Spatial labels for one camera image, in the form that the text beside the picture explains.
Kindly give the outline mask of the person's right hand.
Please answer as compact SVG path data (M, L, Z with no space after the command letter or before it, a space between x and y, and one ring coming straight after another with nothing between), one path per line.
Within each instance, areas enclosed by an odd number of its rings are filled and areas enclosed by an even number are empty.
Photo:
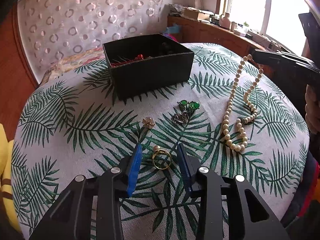
M317 134L320 131L319 101L314 89L310 85L306 86L305 101L305 120L307 126L311 133Z

